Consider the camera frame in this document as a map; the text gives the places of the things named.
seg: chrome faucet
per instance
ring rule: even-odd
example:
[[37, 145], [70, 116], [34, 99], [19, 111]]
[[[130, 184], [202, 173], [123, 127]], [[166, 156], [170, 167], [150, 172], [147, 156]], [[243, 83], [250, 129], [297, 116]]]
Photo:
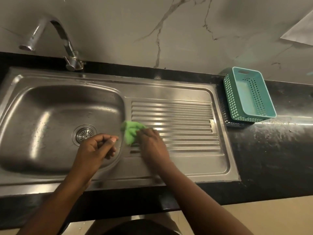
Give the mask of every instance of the chrome faucet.
[[60, 24], [58, 20], [54, 18], [49, 19], [45, 17], [40, 19], [36, 29], [32, 31], [30, 39], [27, 41], [26, 44], [20, 45], [19, 48], [26, 51], [34, 51], [36, 44], [40, 39], [42, 33], [45, 31], [48, 22], [51, 22], [51, 24], [53, 24], [60, 38], [64, 42], [64, 47], [68, 54], [68, 57], [64, 57], [66, 61], [66, 68], [69, 71], [82, 70], [84, 68], [84, 63], [78, 59], [78, 52], [73, 49], [72, 44], [69, 41], [69, 38], [63, 26]]

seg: green cloth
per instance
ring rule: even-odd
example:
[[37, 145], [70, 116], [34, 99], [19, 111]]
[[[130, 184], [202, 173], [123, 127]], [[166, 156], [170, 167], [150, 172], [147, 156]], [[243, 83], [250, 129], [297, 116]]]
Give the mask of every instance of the green cloth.
[[136, 141], [136, 131], [146, 128], [141, 123], [133, 122], [133, 121], [124, 121], [120, 128], [121, 131], [124, 131], [124, 139], [126, 144], [131, 145]]

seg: black countertop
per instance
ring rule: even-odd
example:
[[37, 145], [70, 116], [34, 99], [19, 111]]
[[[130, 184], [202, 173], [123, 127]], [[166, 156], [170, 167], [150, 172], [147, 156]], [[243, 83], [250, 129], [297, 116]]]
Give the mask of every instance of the black countertop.
[[[10, 66], [66, 71], [63, 59], [0, 52], [0, 80]], [[84, 72], [216, 84], [227, 109], [223, 76], [88, 62]], [[227, 125], [241, 181], [198, 185], [221, 205], [313, 195], [313, 86], [265, 81], [277, 118]], [[229, 118], [227, 110], [225, 119]], [[0, 229], [21, 227], [49, 196], [0, 198]], [[67, 222], [178, 210], [166, 186], [86, 191]]]

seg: drain strainer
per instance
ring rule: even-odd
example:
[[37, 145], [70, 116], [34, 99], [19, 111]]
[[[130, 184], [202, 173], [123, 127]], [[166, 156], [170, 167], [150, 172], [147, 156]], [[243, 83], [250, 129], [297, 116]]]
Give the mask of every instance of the drain strainer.
[[95, 127], [90, 124], [78, 126], [72, 133], [72, 141], [75, 145], [79, 146], [80, 143], [97, 134]]

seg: person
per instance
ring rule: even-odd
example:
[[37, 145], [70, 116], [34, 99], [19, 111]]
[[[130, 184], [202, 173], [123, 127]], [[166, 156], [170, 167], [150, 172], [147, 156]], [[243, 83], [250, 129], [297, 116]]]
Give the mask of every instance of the person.
[[[104, 158], [114, 156], [116, 151], [114, 144], [117, 140], [119, 140], [117, 136], [102, 133], [84, 140], [80, 144], [69, 174], [19, 230], [18, 235], [57, 235], [72, 206], [88, 187]], [[137, 140], [140, 143], [142, 158], [173, 192], [195, 235], [252, 234], [239, 220], [179, 171], [170, 160], [166, 145], [157, 130], [151, 128], [139, 130]], [[122, 224], [120, 225], [122, 228], [113, 228], [105, 234], [177, 234], [165, 227], [159, 228], [153, 222], [145, 224], [142, 228], [138, 225], [137, 221], [136, 228], [124, 226], [123, 229]]]

